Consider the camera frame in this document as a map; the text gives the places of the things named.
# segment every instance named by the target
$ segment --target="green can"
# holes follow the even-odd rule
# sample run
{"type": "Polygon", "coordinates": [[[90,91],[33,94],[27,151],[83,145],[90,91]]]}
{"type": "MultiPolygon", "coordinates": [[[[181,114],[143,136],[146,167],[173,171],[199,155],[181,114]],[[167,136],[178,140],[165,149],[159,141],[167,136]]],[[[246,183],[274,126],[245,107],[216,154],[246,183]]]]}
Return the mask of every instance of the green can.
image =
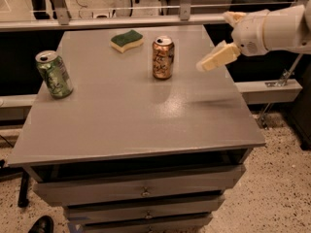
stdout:
{"type": "Polygon", "coordinates": [[[71,84],[62,58],[53,50],[45,50],[36,55],[37,69],[53,98],[63,98],[71,94],[71,84]]]}

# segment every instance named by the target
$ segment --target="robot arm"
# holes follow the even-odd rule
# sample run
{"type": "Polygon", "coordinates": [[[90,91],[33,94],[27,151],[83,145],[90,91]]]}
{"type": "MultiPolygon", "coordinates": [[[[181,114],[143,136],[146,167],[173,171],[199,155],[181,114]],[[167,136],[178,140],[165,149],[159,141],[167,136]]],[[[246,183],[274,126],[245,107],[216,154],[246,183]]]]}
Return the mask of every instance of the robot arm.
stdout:
{"type": "Polygon", "coordinates": [[[240,54],[265,55],[271,50],[311,54],[311,0],[306,7],[299,5],[249,14],[226,12],[224,18],[233,27],[233,43],[218,44],[197,63],[200,71],[231,63],[240,54]]]}

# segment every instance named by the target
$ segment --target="green and yellow sponge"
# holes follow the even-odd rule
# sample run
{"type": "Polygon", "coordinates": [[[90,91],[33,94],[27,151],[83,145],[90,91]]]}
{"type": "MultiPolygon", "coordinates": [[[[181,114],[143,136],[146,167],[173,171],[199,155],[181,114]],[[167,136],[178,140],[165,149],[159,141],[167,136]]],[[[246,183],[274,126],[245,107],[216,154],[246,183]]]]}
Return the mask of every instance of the green and yellow sponge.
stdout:
{"type": "Polygon", "coordinates": [[[130,30],[127,33],[114,36],[110,41],[110,46],[119,52],[125,52],[126,50],[139,47],[143,43],[143,35],[135,30],[130,30]]]}

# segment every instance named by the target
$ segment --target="can lid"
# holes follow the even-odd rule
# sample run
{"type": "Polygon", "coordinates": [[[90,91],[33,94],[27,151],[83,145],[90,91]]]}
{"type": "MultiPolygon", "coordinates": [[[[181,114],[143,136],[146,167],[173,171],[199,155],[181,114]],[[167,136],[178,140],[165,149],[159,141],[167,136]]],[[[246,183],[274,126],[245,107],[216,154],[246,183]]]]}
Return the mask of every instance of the can lid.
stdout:
{"type": "Polygon", "coordinates": [[[155,43],[157,43],[160,46],[167,46],[172,44],[172,39],[169,36],[162,35],[162,36],[157,36],[155,38],[155,43]]]}
{"type": "Polygon", "coordinates": [[[48,63],[57,58],[57,53],[54,50],[44,50],[36,55],[36,61],[39,63],[48,63]]]}

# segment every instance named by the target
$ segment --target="soda can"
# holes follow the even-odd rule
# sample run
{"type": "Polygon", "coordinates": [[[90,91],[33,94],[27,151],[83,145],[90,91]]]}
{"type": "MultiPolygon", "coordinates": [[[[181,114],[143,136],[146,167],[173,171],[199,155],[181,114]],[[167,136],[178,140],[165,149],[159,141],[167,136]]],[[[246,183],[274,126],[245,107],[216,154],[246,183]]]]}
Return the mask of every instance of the soda can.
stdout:
{"type": "Polygon", "coordinates": [[[37,69],[53,98],[63,98],[71,94],[71,84],[62,58],[53,50],[45,50],[36,55],[37,69]]]}
{"type": "Polygon", "coordinates": [[[158,36],[153,42],[153,75],[166,80],[173,74],[175,46],[168,36],[158,36]]]}

